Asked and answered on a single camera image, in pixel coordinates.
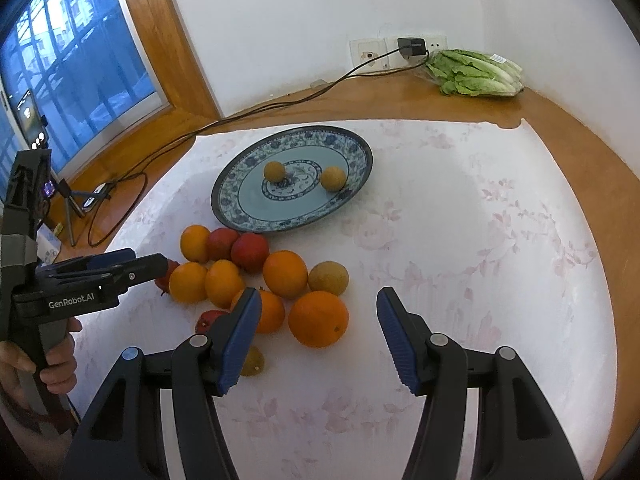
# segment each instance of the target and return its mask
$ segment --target white label sticker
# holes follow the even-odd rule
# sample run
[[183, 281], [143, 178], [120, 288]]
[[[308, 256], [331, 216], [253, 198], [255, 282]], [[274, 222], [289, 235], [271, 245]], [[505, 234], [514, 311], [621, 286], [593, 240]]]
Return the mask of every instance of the white label sticker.
[[502, 56], [498, 56], [497, 54], [493, 54], [489, 59], [491, 59], [492, 61], [498, 62], [500, 64], [507, 62], [506, 58]]

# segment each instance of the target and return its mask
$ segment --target red fruit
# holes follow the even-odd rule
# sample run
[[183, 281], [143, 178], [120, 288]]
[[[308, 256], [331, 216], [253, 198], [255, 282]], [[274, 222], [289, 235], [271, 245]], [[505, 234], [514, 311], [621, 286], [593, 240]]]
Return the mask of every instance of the red fruit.
[[222, 310], [207, 310], [203, 312], [202, 315], [198, 318], [198, 322], [196, 323], [196, 334], [204, 334], [207, 333], [213, 322], [217, 320], [220, 316], [226, 316], [228, 312], [224, 312]]
[[165, 292], [169, 292], [169, 278], [171, 277], [174, 270], [179, 267], [178, 262], [174, 262], [173, 260], [168, 259], [167, 264], [168, 264], [168, 267], [166, 270], [166, 274], [164, 275], [164, 278], [157, 278], [154, 280], [156, 287], [162, 290], [163, 294]]
[[231, 261], [249, 274], [261, 272], [267, 256], [267, 238], [255, 233], [244, 233], [231, 248]]
[[209, 259], [214, 260], [230, 260], [231, 247], [238, 240], [239, 234], [228, 227], [221, 227], [212, 231], [207, 238], [207, 251], [209, 251]]

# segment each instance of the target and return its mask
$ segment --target white floral tablecloth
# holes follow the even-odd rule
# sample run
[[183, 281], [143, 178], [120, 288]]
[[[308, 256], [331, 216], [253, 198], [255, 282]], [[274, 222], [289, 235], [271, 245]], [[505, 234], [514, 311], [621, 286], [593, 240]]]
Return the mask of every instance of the white floral tablecloth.
[[[337, 260], [351, 275], [349, 329], [322, 351], [286, 328], [258, 335], [266, 370], [241, 378], [216, 400], [226, 442], [243, 480], [400, 479], [423, 399], [402, 386], [375, 314], [377, 291], [396, 288], [409, 311], [466, 348], [513, 346], [555, 410], [587, 480], [609, 432], [616, 340], [602, 264], [582, 210], [527, 124], [340, 121], [374, 153], [374, 169], [345, 207], [270, 237], [272, 250], [298, 252], [309, 268]], [[187, 225], [220, 224], [210, 192], [241, 150], [286, 127], [198, 138], [138, 205], [110, 246], [183, 261]], [[260, 285], [260, 279], [248, 280]], [[78, 336], [84, 412], [119, 353], [176, 347], [210, 304], [184, 308], [137, 286], [120, 307], [84, 316]], [[166, 453], [181, 478], [168, 396]], [[477, 395], [470, 395], [458, 477], [469, 478]]]

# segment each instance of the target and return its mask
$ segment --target wooden window frame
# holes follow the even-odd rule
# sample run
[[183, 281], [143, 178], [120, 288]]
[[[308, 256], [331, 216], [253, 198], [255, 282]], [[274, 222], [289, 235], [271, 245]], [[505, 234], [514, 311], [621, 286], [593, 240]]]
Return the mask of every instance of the wooden window frame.
[[[69, 179], [75, 190], [93, 190], [98, 184], [121, 176], [165, 143], [220, 118], [173, 0], [126, 2], [140, 42], [164, 91], [167, 105], [120, 134]], [[47, 223], [53, 225], [64, 219], [64, 201], [57, 194], [51, 201]], [[79, 231], [88, 220], [89, 217], [74, 218], [74, 227]]]

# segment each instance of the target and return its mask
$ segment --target orange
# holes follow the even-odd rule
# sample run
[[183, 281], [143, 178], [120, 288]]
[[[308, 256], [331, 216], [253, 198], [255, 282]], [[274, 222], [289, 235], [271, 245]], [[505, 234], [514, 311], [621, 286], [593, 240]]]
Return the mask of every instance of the orange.
[[234, 296], [244, 290], [240, 269], [229, 260], [218, 260], [204, 280], [207, 297], [216, 307], [229, 309]]
[[264, 261], [262, 276], [271, 292], [293, 300], [304, 292], [309, 274], [296, 253], [277, 251]]
[[169, 278], [169, 294], [178, 303], [198, 303], [207, 299], [204, 279], [207, 269], [189, 262], [178, 266]]
[[[238, 292], [231, 302], [231, 310], [234, 309], [236, 303], [242, 296], [244, 290]], [[282, 300], [268, 290], [260, 290], [260, 299], [262, 300], [262, 315], [255, 331], [258, 334], [270, 334], [276, 332], [284, 323], [284, 305]]]
[[289, 312], [289, 328], [304, 346], [324, 348], [342, 337], [349, 324], [349, 311], [342, 300], [324, 290], [305, 294]]
[[182, 231], [180, 236], [180, 251], [182, 256], [190, 262], [206, 264], [209, 261], [207, 250], [209, 230], [204, 225], [191, 225]]

